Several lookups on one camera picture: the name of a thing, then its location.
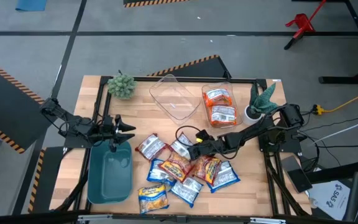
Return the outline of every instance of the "plastic bag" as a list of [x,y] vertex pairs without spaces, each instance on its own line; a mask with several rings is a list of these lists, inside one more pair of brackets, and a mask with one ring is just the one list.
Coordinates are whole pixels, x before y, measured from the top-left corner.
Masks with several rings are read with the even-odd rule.
[[224,88],[207,91],[203,93],[203,98],[206,106],[232,105],[232,99],[230,97],[230,94],[227,89]]
[[157,209],[168,208],[168,197],[163,184],[139,189],[140,214]]
[[195,179],[188,177],[183,182],[183,184],[179,182],[175,183],[171,189],[171,192],[188,203],[190,208],[193,208],[194,201],[200,193],[201,188],[203,188],[203,184],[197,182]]
[[237,183],[238,181],[240,181],[240,179],[231,167],[230,162],[225,161],[222,162],[219,168],[219,172],[215,178],[214,185],[211,185],[209,183],[207,183],[207,185],[211,189],[211,193],[215,193],[215,191]]
[[135,148],[135,151],[140,152],[143,157],[151,161],[161,153],[162,149],[165,149],[166,147],[167,144],[159,140],[157,134],[151,134],[145,141]]
[[172,152],[169,158],[158,166],[180,182],[186,179],[193,168],[189,160],[179,156],[176,152]]
[[166,190],[170,190],[177,180],[158,166],[163,162],[161,159],[153,159],[149,174],[147,175],[147,181],[163,183],[165,184]]
[[237,111],[231,106],[213,106],[209,110],[209,120],[213,126],[225,124],[236,125]]
[[[179,139],[179,141],[181,141],[189,146],[193,145],[193,143],[191,143],[191,141],[187,138],[187,136],[184,133],[181,133],[178,139]],[[189,146],[185,146],[182,143],[180,143],[179,141],[178,140],[174,141],[170,145],[171,149],[173,149],[175,152],[177,152],[180,156],[190,160],[190,153],[187,150],[187,148]]]
[[221,163],[218,158],[203,155],[196,161],[194,175],[213,185]]

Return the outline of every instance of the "wooden table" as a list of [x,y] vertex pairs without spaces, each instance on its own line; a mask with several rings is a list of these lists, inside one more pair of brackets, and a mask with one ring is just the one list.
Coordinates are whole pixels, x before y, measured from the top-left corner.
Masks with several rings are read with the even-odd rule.
[[[81,85],[80,94],[74,114],[92,117],[94,102],[99,87],[99,76],[85,76]],[[267,80],[268,86],[273,80]],[[154,82],[138,82],[135,97],[131,100],[111,99],[109,113],[121,114],[123,122],[135,126],[132,131],[135,137],[129,140],[132,146],[133,158],[133,189],[129,198],[121,203],[110,205],[92,205],[92,212],[103,213],[139,213],[139,202],[137,190],[141,187],[153,186],[156,183],[146,181],[150,164],[134,148],[138,146],[148,135],[157,133],[159,138],[170,144],[175,139],[175,131],[178,126],[153,102],[149,93],[149,88]],[[182,83],[193,95],[201,97],[201,87],[207,83]],[[233,84],[233,92],[240,111],[249,103],[249,93],[251,84]],[[101,103],[103,112],[107,88],[104,89]],[[279,105],[285,103],[283,86],[277,81],[276,90],[272,96],[272,101]],[[206,113],[203,104],[200,104],[196,113],[185,123],[196,126],[200,129],[206,128],[207,131],[216,136],[229,131],[239,131],[247,126],[240,124],[232,129],[213,129],[208,126]],[[185,134],[195,142],[195,131],[184,129]],[[50,209],[58,207],[68,196],[74,186],[78,183],[81,164],[83,161],[84,149],[74,149],[62,160],[58,178],[53,192]],[[159,157],[166,159],[168,151],[164,151]],[[281,157],[291,154],[281,153]],[[156,214],[177,214],[177,215],[235,215],[235,216],[271,216],[272,208],[269,197],[269,187],[267,183],[266,170],[263,154],[259,151],[257,138],[246,142],[245,146],[239,150],[237,157],[231,160],[234,170],[237,172],[240,182],[223,188],[211,194],[208,186],[203,182],[204,187],[196,199],[195,206],[190,208],[182,199],[168,193],[170,207],[168,209],[153,211]],[[302,208],[311,213],[308,197],[305,194],[296,193],[285,173],[285,183],[296,201]],[[275,186],[277,202],[280,213],[283,213],[280,190]],[[85,207],[86,187],[83,191],[80,208]]]

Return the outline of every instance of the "white cable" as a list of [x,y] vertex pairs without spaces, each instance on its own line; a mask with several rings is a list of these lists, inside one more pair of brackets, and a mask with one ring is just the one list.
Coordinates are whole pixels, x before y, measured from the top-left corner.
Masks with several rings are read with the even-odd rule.
[[316,141],[314,141],[312,144],[310,144],[309,146],[312,146],[312,145],[314,145],[314,144],[317,143],[317,142],[320,142],[320,141],[322,141],[322,140],[324,140],[324,139],[330,138],[330,137],[332,137],[332,136],[334,136],[334,135],[343,133],[343,132],[345,132],[345,131],[348,131],[348,130],[353,129],[353,128],[356,128],[356,127],[358,127],[358,124],[353,125],[353,126],[351,126],[350,128],[343,129],[342,131],[335,132],[334,134],[330,134],[329,136],[325,136],[325,137],[323,137],[323,138],[321,138],[321,139],[319,139],[319,140],[316,140]]

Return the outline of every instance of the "white pot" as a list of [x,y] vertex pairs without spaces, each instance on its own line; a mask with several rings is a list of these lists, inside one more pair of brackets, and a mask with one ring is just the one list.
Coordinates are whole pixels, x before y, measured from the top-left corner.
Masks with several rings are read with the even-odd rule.
[[256,118],[256,119],[253,119],[253,118],[250,118],[247,114],[247,108],[249,107],[249,105],[244,109],[244,117],[243,117],[243,122],[245,124],[248,124],[248,125],[253,125],[255,124],[256,122],[258,122],[261,118],[262,118],[262,114],[259,116],[259,118]]

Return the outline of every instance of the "gray floor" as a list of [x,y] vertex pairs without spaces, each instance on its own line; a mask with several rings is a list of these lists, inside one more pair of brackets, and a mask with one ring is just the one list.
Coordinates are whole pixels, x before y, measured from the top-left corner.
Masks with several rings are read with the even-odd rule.
[[[358,1],[352,1],[358,13]],[[80,0],[49,0],[44,12],[16,12],[16,2],[0,0],[0,30],[70,31]],[[281,1],[194,0],[158,6],[123,8],[120,1],[88,1],[80,24],[82,31],[225,30],[288,31],[284,23],[296,13],[311,14],[317,3]],[[319,31],[355,31],[341,3],[328,3],[313,20]],[[358,72],[358,37],[305,37],[284,51],[288,37],[77,37],[58,99],[73,111],[83,75],[113,75],[118,69],[146,75],[163,68],[218,54],[234,77],[282,79],[287,101],[308,110],[317,103],[333,108],[358,95],[358,85],[320,85],[321,75],[351,76]],[[50,94],[68,37],[0,37],[0,67],[40,96]],[[312,116],[307,128],[358,116],[358,101],[343,110]],[[350,122],[310,131],[325,136],[355,124]],[[358,144],[358,128],[325,141],[327,145]],[[61,146],[63,139],[50,129],[44,146]],[[358,161],[358,149],[331,149],[341,164]],[[314,147],[303,143],[307,157]],[[30,151],[18,155],[0,147],[0,215],[6,215],[16,198]],[[338,166],[325,151],[320,165]]]

